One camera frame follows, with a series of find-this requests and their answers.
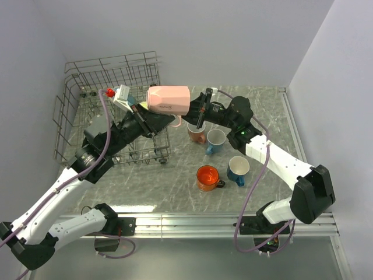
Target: red cap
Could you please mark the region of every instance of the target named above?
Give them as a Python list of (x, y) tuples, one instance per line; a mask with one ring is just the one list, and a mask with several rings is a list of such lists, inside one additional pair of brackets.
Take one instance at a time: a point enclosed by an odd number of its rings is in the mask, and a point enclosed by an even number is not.
[(108, 89), (106, 95), (108, 97), (114, 97), (115, 96), (115, 91), (113, 91), (112, 89)]

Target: black mug handle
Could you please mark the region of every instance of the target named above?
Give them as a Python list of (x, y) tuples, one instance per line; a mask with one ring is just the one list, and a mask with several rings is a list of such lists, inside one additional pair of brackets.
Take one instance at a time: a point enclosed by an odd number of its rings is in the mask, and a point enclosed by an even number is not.
[(222, 188), (226, 185), (226, 182), (224, 182), (223, 180), (220, 180), (219, 183), (217, 183), (217, 188)]

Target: wire basket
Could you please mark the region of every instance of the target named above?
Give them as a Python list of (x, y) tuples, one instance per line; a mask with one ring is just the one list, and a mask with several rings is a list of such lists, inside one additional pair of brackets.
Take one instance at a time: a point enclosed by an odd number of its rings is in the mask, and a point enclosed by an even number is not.
[[(75, 154), (82, 145), (84, 130), (91, 119), (103, 114), (97, 91), (130, 87), (130, 94), (138, 101), (146, 100), (149, 86), (159, 85), (156, 52), (119, 55), (85, 61), (68, 62), (65, 65), (65, 89), (62, 97), (57, 96), (53, 121), (57, 125), (54, 159), (61, 165)], [(125, 112), (107, 99), (113, 120), (121, 121)], [(167, 128), (152, 139), (139, 137), (114, 156), (114, 162), (149, 164), (165, 163), (171, 153)]]

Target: pink mug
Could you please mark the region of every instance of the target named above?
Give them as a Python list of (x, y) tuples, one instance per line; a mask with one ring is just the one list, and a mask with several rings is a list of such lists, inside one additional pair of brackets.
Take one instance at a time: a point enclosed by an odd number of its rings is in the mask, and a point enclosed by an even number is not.
[(159, 114), (175, 115), (179, 118), (177, 125), (181, 125), (181, 116), (185, 116), (191, 104), (191, 92), (187, 86), (152, 86), (146, 95), (147, 108)]

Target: white wall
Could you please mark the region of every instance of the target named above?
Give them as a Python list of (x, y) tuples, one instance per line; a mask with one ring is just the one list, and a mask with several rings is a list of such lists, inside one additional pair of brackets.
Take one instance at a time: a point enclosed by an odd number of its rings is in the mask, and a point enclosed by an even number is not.
[(163, 84), (288, 86), (333, 0), (34, 0), (69, 61), (157, 51)]
[(356, 279), (372, 279), (373, 2), (335, 0), (290, 84), (307, 157), (329, 168)]
[[(52, 112), (65, 58), (30, 0), (1, 2), (0, 38), (0, 221), (13, 221), (57, 175)], [(14, 279), (7, 246), (0, 260), (0, 278)]]

